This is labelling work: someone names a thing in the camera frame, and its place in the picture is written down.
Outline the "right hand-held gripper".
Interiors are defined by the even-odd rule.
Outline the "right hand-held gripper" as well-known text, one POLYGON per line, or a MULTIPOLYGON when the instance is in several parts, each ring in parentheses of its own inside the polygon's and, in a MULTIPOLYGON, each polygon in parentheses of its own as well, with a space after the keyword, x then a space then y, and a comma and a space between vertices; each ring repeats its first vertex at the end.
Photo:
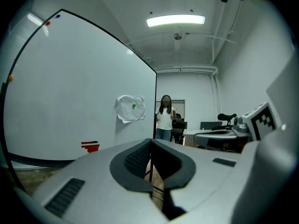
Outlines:
POLYGON ((263 139, 277 128, 268 102, 264 102, 234 119, 233 130, 205 130, 195 134, 193 143, 197 148, 223 152, 242 152, 250 142, 263 139))

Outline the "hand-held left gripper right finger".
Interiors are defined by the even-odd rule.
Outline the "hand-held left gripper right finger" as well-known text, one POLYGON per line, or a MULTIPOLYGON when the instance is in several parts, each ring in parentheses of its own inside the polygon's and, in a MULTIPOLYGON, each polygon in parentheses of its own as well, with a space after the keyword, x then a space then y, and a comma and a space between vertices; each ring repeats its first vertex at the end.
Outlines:
POLYGON ((154 155, 173 174, 164 180, 164 207, 173 214, 151 208, 151 220, 231 220, 240 185, 228 183, 233 167, 214 162, 238 162, 241 155, 186 147, 151 140, 154 155))

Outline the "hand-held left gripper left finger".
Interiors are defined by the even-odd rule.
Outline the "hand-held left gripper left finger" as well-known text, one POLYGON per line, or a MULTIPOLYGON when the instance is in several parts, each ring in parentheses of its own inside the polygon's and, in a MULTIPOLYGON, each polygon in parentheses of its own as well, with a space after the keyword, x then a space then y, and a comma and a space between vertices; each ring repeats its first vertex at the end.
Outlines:
POLYGON ((137 140, 73 161, 45 181, 33 199, 61 224, 165 224, 151 199, 145 172, 150 139, 137 140))

